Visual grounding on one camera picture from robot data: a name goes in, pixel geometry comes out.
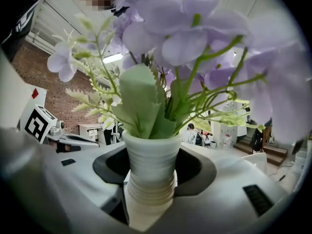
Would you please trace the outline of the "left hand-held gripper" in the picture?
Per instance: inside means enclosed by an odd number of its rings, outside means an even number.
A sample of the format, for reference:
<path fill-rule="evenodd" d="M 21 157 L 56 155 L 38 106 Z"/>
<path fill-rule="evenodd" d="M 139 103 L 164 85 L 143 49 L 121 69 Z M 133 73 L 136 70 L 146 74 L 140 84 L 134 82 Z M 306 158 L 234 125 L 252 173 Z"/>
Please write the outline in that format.
<path fill-rule="evenodd" d="M 27 118 L 24 131 L 35 137 L 39 143 L 50 138 L 50 145 L 57 153 L 99 148 L 100 144 L 79 135 L 64 133 L 64 122 L 57 119 L 45 107 L 35 104 Z"/>

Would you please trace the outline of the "white vase with flowers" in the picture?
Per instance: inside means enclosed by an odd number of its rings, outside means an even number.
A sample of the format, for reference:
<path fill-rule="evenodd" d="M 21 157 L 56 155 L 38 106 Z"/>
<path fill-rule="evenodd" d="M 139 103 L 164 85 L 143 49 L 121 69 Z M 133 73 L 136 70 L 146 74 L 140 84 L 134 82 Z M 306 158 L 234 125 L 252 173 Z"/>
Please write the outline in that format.
<path fill-rule="evenodd" d="M 70 36 L 48 58 L 60 80 L 81 67 L 91 94 L 66 89 L 76 111 L 118 122 L 130 163 L 130 226 L 149 229 L 172 205 L 181 129 L 208 131 L 226 102 L 246 103 L 255 128 L 292 145 L 312 129 L 312 58 L 290 13 L 247 18 L 220 0 L 114 0 L 115 14 Z"/>

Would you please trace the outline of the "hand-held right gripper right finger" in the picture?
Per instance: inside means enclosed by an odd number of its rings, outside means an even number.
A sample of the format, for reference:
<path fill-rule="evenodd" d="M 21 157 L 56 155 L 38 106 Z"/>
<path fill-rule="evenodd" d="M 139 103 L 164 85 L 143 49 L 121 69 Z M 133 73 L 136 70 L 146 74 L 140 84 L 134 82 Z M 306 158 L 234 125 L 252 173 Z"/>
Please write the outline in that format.
<path fill-rule="evenodd" d="M 291 195 L 229 150 L 182 144 L 172 205 L 145 234 L 261 234 Z"/>

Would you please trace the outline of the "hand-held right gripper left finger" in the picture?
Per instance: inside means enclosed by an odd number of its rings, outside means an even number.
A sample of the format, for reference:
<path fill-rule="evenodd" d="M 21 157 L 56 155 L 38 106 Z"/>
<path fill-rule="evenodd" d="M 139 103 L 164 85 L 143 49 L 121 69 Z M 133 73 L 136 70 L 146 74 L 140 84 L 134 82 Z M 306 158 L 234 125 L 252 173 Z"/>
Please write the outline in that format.
<path fill-rule="evenodd" d="M 55 149 L 0 128 L 0 233 L 130 234 L 68 177 Z"/>

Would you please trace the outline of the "white locker cabinet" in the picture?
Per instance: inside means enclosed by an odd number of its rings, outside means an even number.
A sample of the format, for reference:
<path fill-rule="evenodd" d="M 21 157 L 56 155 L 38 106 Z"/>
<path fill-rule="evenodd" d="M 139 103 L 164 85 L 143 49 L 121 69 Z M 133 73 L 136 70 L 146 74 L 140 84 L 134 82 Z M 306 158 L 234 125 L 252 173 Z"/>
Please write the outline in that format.
<path fill-rule="evenodd" d="M 223 148 L 224 145 L 232 147 L 236 143 L 237 137 L 247 134 L 247 108 L 246 103 L 230 101 L 217 107 L 216 111 L 212 111 L 212 114 L 226 114 L 222 117 L 213 117 L 210 120 L 213 141 L 217 148 Z"/>

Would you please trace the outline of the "white desk with drawers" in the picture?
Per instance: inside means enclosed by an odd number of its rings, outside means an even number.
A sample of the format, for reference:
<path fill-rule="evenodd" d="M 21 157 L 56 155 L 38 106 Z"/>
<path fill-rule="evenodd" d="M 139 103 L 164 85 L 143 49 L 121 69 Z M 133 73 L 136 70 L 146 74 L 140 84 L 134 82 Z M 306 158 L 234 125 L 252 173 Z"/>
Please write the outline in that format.
<path fill-rule="evenodd" d="M 102 144 L 106 144 L 103 129 L 100 123 L 94 124 L 79 124 L 79 135 Z"/>

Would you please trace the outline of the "person's black clothing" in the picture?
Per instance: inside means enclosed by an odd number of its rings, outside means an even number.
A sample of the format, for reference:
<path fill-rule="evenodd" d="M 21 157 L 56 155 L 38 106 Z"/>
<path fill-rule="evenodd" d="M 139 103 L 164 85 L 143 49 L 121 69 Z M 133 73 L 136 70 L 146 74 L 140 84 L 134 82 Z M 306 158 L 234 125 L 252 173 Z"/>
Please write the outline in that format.
<path fill-rule="evenodd" d="M 0 0 L 0 49 L 12 62 L 31 30 L 40 0 Z"/>

